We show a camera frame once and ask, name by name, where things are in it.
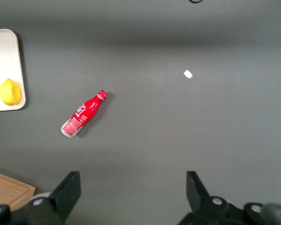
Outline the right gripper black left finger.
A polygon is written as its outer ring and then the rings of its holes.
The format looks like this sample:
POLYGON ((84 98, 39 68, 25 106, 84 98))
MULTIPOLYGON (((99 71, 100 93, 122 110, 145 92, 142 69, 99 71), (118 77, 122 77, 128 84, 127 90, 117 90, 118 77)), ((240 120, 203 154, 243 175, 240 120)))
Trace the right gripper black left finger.
POLYGON ((64 225, 81 196, 79 172, 70 172, 48 195, 33 198, 25 206, 29 225, 64 225))

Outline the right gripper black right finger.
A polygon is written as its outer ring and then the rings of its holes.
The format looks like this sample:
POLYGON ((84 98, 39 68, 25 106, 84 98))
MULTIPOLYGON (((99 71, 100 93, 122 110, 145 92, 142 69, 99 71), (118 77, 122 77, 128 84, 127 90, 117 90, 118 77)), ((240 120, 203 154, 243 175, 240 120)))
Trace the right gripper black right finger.
POLYGON ((186 197, 191 212, 180 225, 247 225, 244 211, 221 197, 211 196, 195 171, 186 173, 186 197))

